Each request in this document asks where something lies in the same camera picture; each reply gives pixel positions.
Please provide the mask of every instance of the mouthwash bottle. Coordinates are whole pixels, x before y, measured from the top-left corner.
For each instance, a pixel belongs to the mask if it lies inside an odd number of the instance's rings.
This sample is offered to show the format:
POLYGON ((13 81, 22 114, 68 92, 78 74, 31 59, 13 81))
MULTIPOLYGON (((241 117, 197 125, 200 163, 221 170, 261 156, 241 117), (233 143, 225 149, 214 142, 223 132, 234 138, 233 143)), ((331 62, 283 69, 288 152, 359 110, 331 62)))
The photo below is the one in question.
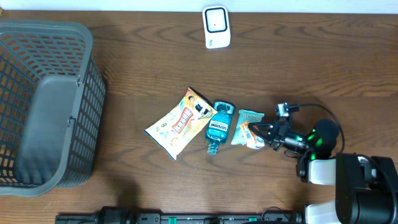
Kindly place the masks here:
POLYGON ((212 117, 206 131, 206 140, 209 141, 207 153, 215 156, 220 144, 225 144, 228 138, 229 127, 235 114, 235 106, 221 101, 214 102, 217 114, 212 117))

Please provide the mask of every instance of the wooden table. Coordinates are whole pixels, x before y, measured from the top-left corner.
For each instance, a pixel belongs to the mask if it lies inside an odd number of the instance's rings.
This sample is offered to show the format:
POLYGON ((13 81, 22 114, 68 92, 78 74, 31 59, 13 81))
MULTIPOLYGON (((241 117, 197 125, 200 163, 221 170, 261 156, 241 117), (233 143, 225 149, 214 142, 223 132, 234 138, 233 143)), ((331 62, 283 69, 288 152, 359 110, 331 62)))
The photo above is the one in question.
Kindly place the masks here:
MULTIPOLYGON (((321 103, 340 119, 346 152, 398 162, 397 16, 231 13, 231 45, 218 50, 205 48, 200 13, 6 11, 4 17, 89 27, 108 87, 92 178, 41 197, 1 197, 0 223, 53 223, 59 212, 104 205, 254 213, 334 198, 334 187, 301 183, 296 160, 282 151, 227 144, 209 156, 204 131, 172 161, 144 130, 188 86, 211 101, 263 111, 268 120, 277 103, 321 103)), ((294 128, 307 132, 325 117, 305 108, 294 128)))

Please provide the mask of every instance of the teal light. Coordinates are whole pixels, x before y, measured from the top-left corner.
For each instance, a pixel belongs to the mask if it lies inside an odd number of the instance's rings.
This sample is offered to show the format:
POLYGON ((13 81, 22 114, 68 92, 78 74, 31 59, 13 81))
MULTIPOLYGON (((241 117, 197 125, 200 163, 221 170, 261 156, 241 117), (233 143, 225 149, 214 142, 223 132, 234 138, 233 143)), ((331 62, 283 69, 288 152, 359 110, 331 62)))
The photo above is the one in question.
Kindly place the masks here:
POLYGON ((322 139, 319 139, 317 143, 315 143, 315 147, 319 147, 322 144, 322 139))
POLYGON ((308 137, 308 140, 311 140, 311 139, 313 139, 315 137, 315 134, 311 134, 309 137, 308 137))

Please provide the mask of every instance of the white wall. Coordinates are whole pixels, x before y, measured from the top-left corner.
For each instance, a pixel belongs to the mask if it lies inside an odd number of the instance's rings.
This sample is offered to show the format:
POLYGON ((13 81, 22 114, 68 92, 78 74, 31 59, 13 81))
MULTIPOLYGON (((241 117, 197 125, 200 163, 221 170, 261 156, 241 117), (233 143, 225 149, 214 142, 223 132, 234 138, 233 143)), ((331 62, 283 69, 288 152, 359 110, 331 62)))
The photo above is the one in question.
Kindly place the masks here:
POLYGON ((222 4, 230 12, 398 14, 398 0, 0 0, 7 9, 198 12, 222 4))

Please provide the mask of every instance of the blue-gray laundry basket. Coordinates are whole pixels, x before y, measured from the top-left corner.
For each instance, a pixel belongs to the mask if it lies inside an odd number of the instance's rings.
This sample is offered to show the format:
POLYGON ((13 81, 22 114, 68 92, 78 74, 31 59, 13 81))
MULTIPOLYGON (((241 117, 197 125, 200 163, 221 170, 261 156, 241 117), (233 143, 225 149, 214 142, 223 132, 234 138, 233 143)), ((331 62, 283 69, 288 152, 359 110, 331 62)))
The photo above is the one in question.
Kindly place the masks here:
POLYGON ((92 48, 78 23, 0 20, 0 195, 90 176, 105 96, 92 48))

